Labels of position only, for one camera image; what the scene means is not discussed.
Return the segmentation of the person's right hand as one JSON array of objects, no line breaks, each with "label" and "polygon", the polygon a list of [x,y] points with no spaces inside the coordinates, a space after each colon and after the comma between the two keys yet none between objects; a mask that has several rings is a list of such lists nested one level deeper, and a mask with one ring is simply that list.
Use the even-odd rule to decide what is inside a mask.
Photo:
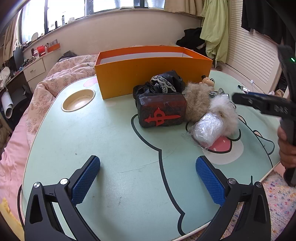
[{"label": "person's right hand", "polygon": [[277,130],[278,146],[281,164],[287,168],[295,168],[296,166],[296,148],[287,141],[287,135],[284,130],[279,127]]}]

